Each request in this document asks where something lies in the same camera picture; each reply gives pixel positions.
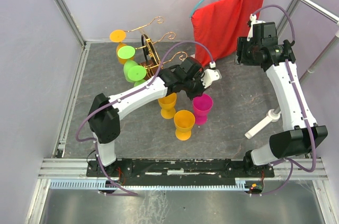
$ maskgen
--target black metal base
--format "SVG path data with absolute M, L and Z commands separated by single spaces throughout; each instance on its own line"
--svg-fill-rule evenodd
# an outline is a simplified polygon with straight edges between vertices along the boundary
M 260 166 L 245 171 L 242 160 L 230 159 L 118 159 L 105 168 L 110 177 L 123 172 L 126 186 L 235 185 L 235 178 L 274 177 L 273 168 Z M 97 161 L 90 161 L 87 177 L 104 177 Z

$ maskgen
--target gray floor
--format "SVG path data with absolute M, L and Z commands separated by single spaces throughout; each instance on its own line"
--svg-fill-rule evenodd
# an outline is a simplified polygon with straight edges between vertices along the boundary
M 139 43 L 130 43 L 134 47 Z M 173 43 L 157 43 L 159 56 Z M 69 128 L 65 158 L 83 158 L 93 150 L 92 142 L 78 143 L 74 136 L 77 127 L 88 115 L 93 98 L 99 93 L 106 96 L 124 92 L 132 87 L 123 75 L 123 66 L 115 55 L 115 43 L 91 44 L 74 114 Z M 178 51 L 194 53 L 193 45 L 183 45 Z M 135 60 L 143 61 L 142 51 Z M 281 120 L 271 123 L 251 140 L 244 133 L 259 122 L 278 102 L 271 82 L 259 67 L 234 65 L 234 56 L 217 61 L 222 80 L 206 91 L 214 101 L 208 122 L 195 126 L 188 141 L 175 137 L 173 120 L 160 115 L 157 101 L 139 108 L 121 121 L 121 134 L 116 139 L 118 157 L 125 158 L 242 158 L 246 151 L 268 142 L 270 135 L 282 131 Z M 192 102 L 185 93 L 179 93 L 176 109 L 192 111 Z M 90 137 L 85 126 L 81 137 Z
M 281 182 L 265 182 L 270 191 Z M 322 224 L 312 181 L 289 182 L 278 195 L 250 198 L 230 191 L 137 191 L 103 196 L 95 190 L 49 190 L 41 224 Z

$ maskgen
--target cup base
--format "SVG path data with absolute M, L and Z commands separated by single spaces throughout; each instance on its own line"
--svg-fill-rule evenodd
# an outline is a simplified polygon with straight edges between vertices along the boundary
M 207 122 L 207 115 L 200 117 L 196 114 L 194 114 L 195 116 L 195 124 L 196 125 L 204 125 Z
M 191 137 L 192 132 L 188 131 L 188 132 L 181 132 L 178 130 L 175 130 L 175 136 L 177 139 L 181 140 L 181 141 L 186 141 Z
M 161 116 L 165 119 L 172 119 L 175 115 L 175 108 L 172 109 L 161 109 Z

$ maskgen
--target red towel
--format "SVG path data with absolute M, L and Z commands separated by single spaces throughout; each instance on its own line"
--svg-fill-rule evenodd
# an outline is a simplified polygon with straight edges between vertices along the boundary
M 238 37 L 248 35 L 249 15 L 261 8 L 263 1 L 220 0 L 196 10 L 192 16 L 195 41 L 205 45 L 215 60 L 229 56 L 236 51 Z M 195 58 L 203 66 L 210 62 L 199 45 L 196 45 Z

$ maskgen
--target black wire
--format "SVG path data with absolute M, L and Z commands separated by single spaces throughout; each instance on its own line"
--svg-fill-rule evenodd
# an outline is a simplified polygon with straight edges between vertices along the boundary
M 93 150 L 93 151 L 91 151 L 90 152 L 90 154 L 87 156 L 87 158 L 86 158 L 86 161 L 87 161 L 87 164 L 91 167 L 91 168 L 93 168 L 92 167 L 92 165 L 88 162 L 88 158 L 89 158 L 89 156 L 92 154 L 92 153 L 94 153 L 95 152 L 95 149 Z

